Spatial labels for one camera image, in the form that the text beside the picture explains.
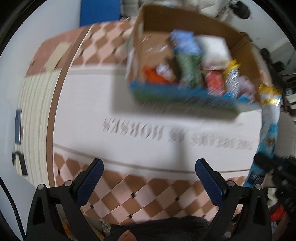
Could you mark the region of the person's hand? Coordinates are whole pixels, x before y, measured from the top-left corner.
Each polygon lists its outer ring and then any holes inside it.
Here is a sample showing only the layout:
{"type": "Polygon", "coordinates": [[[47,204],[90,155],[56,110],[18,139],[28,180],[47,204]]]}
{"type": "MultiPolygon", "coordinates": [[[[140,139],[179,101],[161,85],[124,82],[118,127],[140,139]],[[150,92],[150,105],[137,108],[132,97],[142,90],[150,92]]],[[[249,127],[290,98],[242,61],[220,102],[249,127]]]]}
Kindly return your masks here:
{"type": "Polygon", "coordinates": [[[119,237],[118,241],[137,241],[137,239],[130,230],[127,230],[119,237]]]}

